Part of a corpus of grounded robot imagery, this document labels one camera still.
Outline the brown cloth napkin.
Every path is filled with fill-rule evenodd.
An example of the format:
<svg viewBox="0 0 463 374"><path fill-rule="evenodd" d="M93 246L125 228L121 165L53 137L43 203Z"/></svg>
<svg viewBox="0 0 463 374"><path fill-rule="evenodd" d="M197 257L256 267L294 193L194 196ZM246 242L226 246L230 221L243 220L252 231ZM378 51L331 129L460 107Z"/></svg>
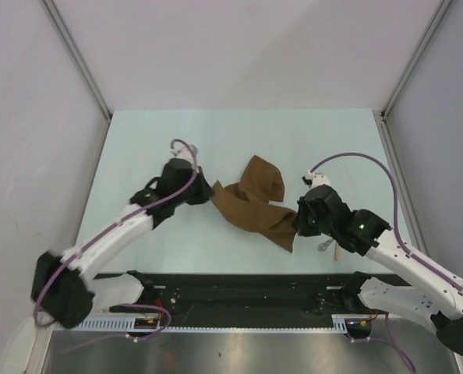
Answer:
<svg viewBox="0 0 463 374"><path fill-rule="evenodd" d="M280 205L285 184L275 165L254 155L238 182L226 186L215 182L213 190L211 201L228 223L293 251L297 212Z"/></svg>

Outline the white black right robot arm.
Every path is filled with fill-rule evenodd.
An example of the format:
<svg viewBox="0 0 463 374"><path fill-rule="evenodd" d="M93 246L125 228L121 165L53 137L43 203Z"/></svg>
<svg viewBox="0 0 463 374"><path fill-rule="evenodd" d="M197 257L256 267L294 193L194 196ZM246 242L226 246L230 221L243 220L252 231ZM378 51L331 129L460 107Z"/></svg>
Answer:
<svg viewBox="0 0 463 374"><path fill-rule="evenodd" d="M298 200L297 232L302 237L326 235L344 250L391 270L408 289L360 274L341 293L349 312L365 307L408 319L434 333L454 353L463 356L463 278L412 248L396 229L375 213L351 210L329 185L312 187Z"/></svg>

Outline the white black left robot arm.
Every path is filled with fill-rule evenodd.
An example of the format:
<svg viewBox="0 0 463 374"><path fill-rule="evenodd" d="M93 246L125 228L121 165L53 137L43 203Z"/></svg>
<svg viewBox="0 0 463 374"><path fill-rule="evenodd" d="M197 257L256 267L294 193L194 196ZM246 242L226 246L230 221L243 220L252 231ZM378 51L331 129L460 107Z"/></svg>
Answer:
<svg viewBox="0 0 463 374"><path fill-rule="evenodd" d="M137 191L121 213L85 245L37 260L30 297L33 316L47 313L66 329L80 325L92 312L151 312L154 286L136 271L97 278L102 269L138 238L155 230L182 204L210 200L213 190L203 169L180 157L170 159L158 177Z"/></svg>

